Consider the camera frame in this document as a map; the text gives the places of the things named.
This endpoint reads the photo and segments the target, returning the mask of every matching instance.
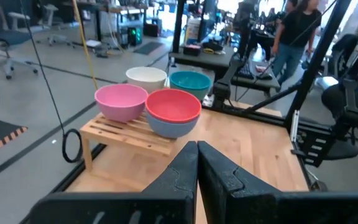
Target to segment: floor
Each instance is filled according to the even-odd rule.
[[[71,40],[78,39],[76,28],[61,30],[60,33],[67,35]],[[87,38],[92,38],[92,29],[87,27],[86,33]],[[62,121],[65,123],[65,130],[79,129],[99,112],[94,104],[94,86],[83,49],[73,49],[65,44],[49,47],[46,44],[47,35],[45,32],[34,35],[35,40],[42,41],[41,44],[36,44],[41,63],[46,65],[44,71]],[[132,50],[109,59],[96,58],[92,54],[95,75],[103,80],[98,81],[98,85],[124,81],[125,71],[131,67],[152,64],[153,67],[165,69],[168,58],[164,55],[170,50],[170,41],[145,38],[144,42],[148,41],[163,42],[165,46],[149,56],[134,54]],[[39,64],[31,41],[14,49],[12,56],[25,57]],[[170,72],[189,69],[211,74],[200,68],[182,65],[171,68]],[[296,75],[284,88],[297,81],[302,73],[299,67]],[[238,90],[240,94],[244,92],[242,88]],[[268,108],[286,114],[294,95],[276,101]],[[320,95],[319,89],[310,93],[303,104],[301,115],[320,123],[332,124],[334,120],[321,104]],[[29,128],[15,141],[0,149],[0,166],[10,158],[28,152],[0,172],[0,223],[19,223],[33,204],[48,194],[74,165],[66,163],[62,158],[62,132],[41,73],[34,75],[30,70],[18,67],[13,79],[6,80],[0,69],[0,96],[0,120]],[[250,90],[241,102],[256,104],[262,100],[263,93]],[[69,137],[69,155],[76,154],[78,145],[79,142],[74,137]],[[339,162],[324,162],[320,168],[310,167],[310,170],[326,182],[330,190],[358,190],[358,156]]]

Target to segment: stacked bowls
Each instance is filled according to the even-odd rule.
[[[154,91],[146,100],[146,119],[157,134],[179,138],[196,125],[201,113],[199,99],[182,90]]]
[[[137,85],[148,93],[164,88],[167,73],[152,67],[135,67],[126,72],[129,84]]]
[[[100,112],[107,119],[122,123],[142,114],[147,96],[146,90],[130,84],[107,85],[94,94]]]
[[[175,72],[170,77],[170,88],[191,93],[203,100],[211,87],[211,80],[198,72]]]

